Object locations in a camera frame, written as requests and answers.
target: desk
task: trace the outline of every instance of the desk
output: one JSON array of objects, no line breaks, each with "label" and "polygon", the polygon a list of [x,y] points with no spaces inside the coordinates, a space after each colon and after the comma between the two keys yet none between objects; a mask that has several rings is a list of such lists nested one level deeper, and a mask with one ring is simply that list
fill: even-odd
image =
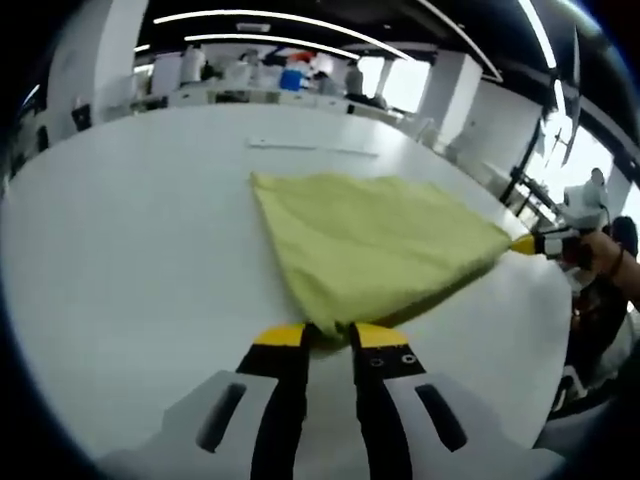
[{"label": "desk", "polygon": [[[335,149],[248,148],[248,137]],[[363,146],[377,156],[352,153]],[[272,105],[165,109],[59,143],[11,183],[0,258],[27,364],[91,456],[142,442],[168,406],[217,370],[235,369],[261,331],[302,318],[267,240],[251,171],[432,181],[513,237],[526,231],[456,167],[353,115]],[[531,446],[561,376],[569,313],[560,270],[509,253],[401,329],[429,371],[472,389],[509,437]],[[357,422],[344,421],[355,414],[349,356],[312,362],[300,458],[361,452]]]}]

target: white pillar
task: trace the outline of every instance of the white pillar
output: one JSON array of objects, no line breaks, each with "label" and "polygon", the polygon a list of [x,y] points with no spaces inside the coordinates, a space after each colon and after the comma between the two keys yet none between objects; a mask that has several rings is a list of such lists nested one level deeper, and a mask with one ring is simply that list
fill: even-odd
[{"label": "white pillar", "polygon": [[622,213],[630,191],[631,182],[614,166],[611,170],[611,176],[607,180],[607,193],[609,196],[608,208],[611,220],[620,216]]},{"label": "white pillar", "polygon": [[391,73],[391,67],[393,67],[393,60],[389,60],[388,58],[385,59],[384,64],[382,65],[382,70],[380,71],[380,80],[378,80],[378,86],[376,87],[376,96],[382,95],[384,85],[387,83],[387,79]]},{"label": "white pillar", "polygon": [[442,152],[462,132],[482,78],[482,67],[465,53],[440,51],[422,94],[413,129],[427,124],[438,134],[433,148]]},{"label": "white pillar", "polygon": [[49,71],[47,111],[52,142],[72,135],[71,111],[91,103],[94,123],[132,75],[148,0],[87,0],[65,26]]}]

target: white wall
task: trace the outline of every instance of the white wall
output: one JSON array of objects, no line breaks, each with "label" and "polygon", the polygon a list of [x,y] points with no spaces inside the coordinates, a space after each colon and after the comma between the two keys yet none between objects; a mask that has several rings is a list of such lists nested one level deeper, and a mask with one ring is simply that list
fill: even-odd
[{"label": "white wall", "polygon": [[100,107],[110,89],[132,74],[135,48],[148,0],[87,0],[65,25],[56,46],[47,91],[53,142],[68,138],[76,127],[76,102]]},{"label": "white wall", "polygon": [[120,103],[132,84],[133,49],[138,43],[148,0],[114,0],[100,38],[96,57],[95,111]]},{"label": "white wall", "polygon": [[609,214],[611,218],[615,218],[622,213],[624,204],[631,191],[631,182],[629,182],[615,166],[611,170],[611,176],[607,180],[607,191],[609,193]]},{"label": "white wall", "polygon": [[449,145],[464,130],[474,99],[479,93],[478,86],[481,78],[482,67],[471,57],[465,56],[455,93],[442,122],[443,129],[439,141],[444,145]]},{"label": "white wall", "polygon": [[94,92],[94,65],[100,48],[101,32],[107,22],[112,0],[87,1],[64,28],[49,70],[47,110],[52,141],[75,132],[71,110],[78,98],[88,101]]},{"label": "white wall", "polygon": [[541,111],[541,105],[481,81],[462,133],[460,161],[510,171],[522,160]]}]

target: window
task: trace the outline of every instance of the window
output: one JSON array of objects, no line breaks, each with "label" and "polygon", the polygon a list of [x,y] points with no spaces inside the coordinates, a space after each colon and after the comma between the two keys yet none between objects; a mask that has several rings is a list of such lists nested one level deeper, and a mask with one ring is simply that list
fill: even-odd
[{"label": "window", "polygon": [[640,228],[640,189],[637,185],[631,185],[629,195],[622,208],[622,216],[631,217],[636,226]]},{"label": "window", "polygon": [[390,107],[415,113],[420,106],[431,64],[395,60],[385,82],[382,96]]},{"label": "window", "polygon": [[[569,120],[568,135],[571,135],[571,121]],[[604,178],[611,175],[613,169],[613,155],[593,135],[579,127],[573,149],[567,164],[562,166],[567,151],[567,128],[563,126],[560,138],[554,139],[554,148],[549,158],[549,164],[544,171],[543,183],[549,188],[549,196],[556,203],[564,198],[564,189],[576,185],[584,185],[591,178],[591,170],[599,168]]]},{"label": "window", "polygon": [[367,97],[375,96],[383,65],[382,57],[362,57],[358,60],[358,68],[362,72],[362,93]]}]

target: ceiling light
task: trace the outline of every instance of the ceiling light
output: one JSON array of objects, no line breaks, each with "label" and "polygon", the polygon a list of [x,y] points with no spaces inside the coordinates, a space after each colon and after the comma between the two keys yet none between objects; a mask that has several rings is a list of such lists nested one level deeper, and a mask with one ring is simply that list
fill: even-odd
[{"label": "ceiling light", "polygon": [[567,116],[567,107],[564,103],[564,91],[562,90],[562,82],[560,80],[556,80],[553,82],[553,91],[556,95],[556,104],[558,105],[558,113],[562,115],[562,117]]},{"label": "ceiling light", "polygon": [[467,44],[473,49],[473,51],[476,52],[476,54],[478,54],[478,56],[482,59],[482,61],[487,66],[487,68],[491,70],[491,73],[495,75],[495,78],[493,78],[493,80],[498,81],[500,83],[503,82],[502,75],[500,75],[500,72],[498,72],[498,69],[496,68],[496,66],[491,62],[491,60],[489,60],[489,57],[487,57],[484,54],[484,52],[480,50],[480,47],[478,47],[478,45],[476,45],[476,43],[473,40],[471,40],[471,37],[469,37],[469,35],[467,35],[464,32],[464,30],[462,30],[458,25],[456,25],[456,23],[453,20],[451,20],[444,13],[442,13],[432,3],[428,2],[427,0],[416,0],[416,1],[419,2],[421,5],[424,5],[425,7],[427,7],[431,11],[431,13],[433,13],[436,17],[438,17],[440,20],[446,23],[449,27],[451,27],[454,32],[460,35],[460,37],[462,37],[462,39],[465,42],[467,42]]},{"label": "ceiling light", "polygon": [[38,90],[40,90],[39,84],[33,87],[33,90],[29,92],[29,95],[27,95],[27,98],[25,98],[24,102],[22,102],[22,105],[25,105],[29,100],[31,100],[31,97],[33,97],[36,93],[38,93]]},{"label": "ceiling light", "polygon": [[308,23],[310,25],[328,28],[336,32],[344,33],[345,35],[350,35],[352,37],[358,38],[364,42],[368,42],[372,45],[375,45],[376,47],[379,47],[383,50],[393,53],[394,55],[404,60],[414,60],[413,57],[407,55],[406,53],[401,52],[397,48],[393,48],[384,42],[376,40],[375,38],[371,38],[368,35],[363,35],[362,33],[358,33],[355,30],[350,30],[348,28],[341,27],[340,25],[323,22],[321,20],[314,20],[313,18],[301,17],[299,15],[290,15],[288,13],[263,12],[260,10],[204,10],[201,12],[179,13],[177,15],[169,15],[168,17],[156,18],[153,21],[153,23],[158,25],[160,23],[173,22],[176,20],[185,20],[187,18],[212,17],[212,16],[220,16],[220,15],[244,15],[244,16],[253,16],[253,17],[268,17],[268,18],[279,18],[281,20],[291,20],[294,22]]},{"label": "ceiling light", "polygon": [[307,42],[305,40],[296,40],[295,38],[274,37],[273,35],[255,35],[252,33],[212,33],[209,35],[191,35],[189,37],[184,37],[184,39],[187,42],[198,42],[201,40],[262,40],[265,42],[289,43],[316,50],[324,50],[326,52],[335,53],[336,55],[353,58],[354,60],[358,60],[360,58],[360,55],[347,52],[346,50],[340,50],[339,48],[328,47],[327,45],[320,45],[319,43]]},{"label": "ceiling light", "polygon": [[153,64],[139,65],[133,69],[133,73],[147,72],[149,75],[153,73]]},{"label": "ceiling light", "polygon": [[531,3],[531,0],[518,0],[518,2],[520,2],[522,10],[524,10],[525,15],[529,19],[529,23],[533,28],[533,32],[536,34],[536,38],[538,39],[538,43],[542,49],[542,54],[547,62],[547,66],[550,70],[553,70],[558,64],[556,63],[556,57],[553,55],[553,49],[551,48],[549,37],[547,37],[547,32],[544,31],[544,27],[542,26],[540,17],[538,17],[538,14],[536,13],[536,9]]}]

